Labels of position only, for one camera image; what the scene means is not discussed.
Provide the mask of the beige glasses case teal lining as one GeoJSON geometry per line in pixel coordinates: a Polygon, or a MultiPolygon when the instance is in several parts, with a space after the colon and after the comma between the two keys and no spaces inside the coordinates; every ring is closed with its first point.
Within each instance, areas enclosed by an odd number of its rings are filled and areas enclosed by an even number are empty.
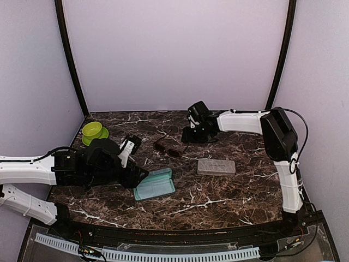
{"type": "Polygon", "coordinates": [[[200,175],[231,176],[236,173],[233,160],[199,159],[197,173],[200,175]]]}

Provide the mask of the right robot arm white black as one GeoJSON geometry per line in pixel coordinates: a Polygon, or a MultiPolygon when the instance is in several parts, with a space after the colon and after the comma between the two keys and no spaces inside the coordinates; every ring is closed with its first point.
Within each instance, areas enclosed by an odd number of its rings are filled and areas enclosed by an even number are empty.
{"type": "Polygon", "coordinates": [[[205,144],[220,132],[256,133],[263,137],[264,150],[273,161],[282,192],[282,209],[297,213],[303,206],[302,179],[298,161],[298,135],[286,115],[287,109],[261,111],[210,111],[203,101],[188,108],[189,125],[182,130],[185,144],[205,144]]]}

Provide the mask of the light blue cloth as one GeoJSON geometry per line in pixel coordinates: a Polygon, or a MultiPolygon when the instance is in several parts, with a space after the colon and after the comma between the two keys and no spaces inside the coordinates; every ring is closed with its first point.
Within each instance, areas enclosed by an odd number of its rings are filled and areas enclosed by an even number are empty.
{"type": "Polygon", "coordinates": [[[160,197],[163,195],[171,194],[175,190],[172,187],[170,181],[153,181],[148,183],[142,183],[137,186],[135,191],[135,199],[145,200],[160,197]]]}

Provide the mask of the brown sunglasses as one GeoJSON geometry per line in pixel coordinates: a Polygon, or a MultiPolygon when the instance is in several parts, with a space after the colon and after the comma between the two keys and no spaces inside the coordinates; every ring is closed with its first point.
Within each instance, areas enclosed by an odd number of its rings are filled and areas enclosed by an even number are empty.
{"type": "Polygon", "coordinates": [[[164,140],[165,138],[167,138],[170,134],[171,130],[169,132],[167,132],[165,135],[163,135],[162,137],[160,137],[158,140],[156,140],[155,142],[153,142],[153,148],[155,151],[164,153],[170,157],[173,158],[179,158],[181,157],[188,149],[189,145],[186,145],[186,147],[184,148],[184,150],[179,151],[175,148],[172,147],[166,147],[165,145],[161,144],[160,142],[162,140],[164,140]]]}

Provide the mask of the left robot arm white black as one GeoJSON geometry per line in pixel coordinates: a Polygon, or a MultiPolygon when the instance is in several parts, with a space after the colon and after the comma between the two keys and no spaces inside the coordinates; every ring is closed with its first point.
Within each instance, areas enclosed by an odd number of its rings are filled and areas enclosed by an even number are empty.
{"type": "Polygon", "coordinates": [[[38,199],[18,188],[19,183],[49,186],[78,186],[90,189],[112,182],[136,188],[149,172],[130,160],[140,147],[137,137],[127,137],[121,145],[110,139],[94,139],[81,150],[58,147],[40,157],[1,157],[1,205],[55,228],[65,238],[77,233],[69,209],[60,203],[38,199]]]}

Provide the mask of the blue-grey glasses case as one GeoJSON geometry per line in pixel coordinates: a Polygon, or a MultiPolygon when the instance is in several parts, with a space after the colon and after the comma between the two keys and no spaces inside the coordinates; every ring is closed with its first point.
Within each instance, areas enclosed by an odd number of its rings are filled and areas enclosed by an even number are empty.
{"type": "Polygon", "coordinates": [[[145,201],[171,195],[176,192],[173,180],[172,169],[165,168],[151,171],[141,183],[134,188],[136,201],[145,201]]]}

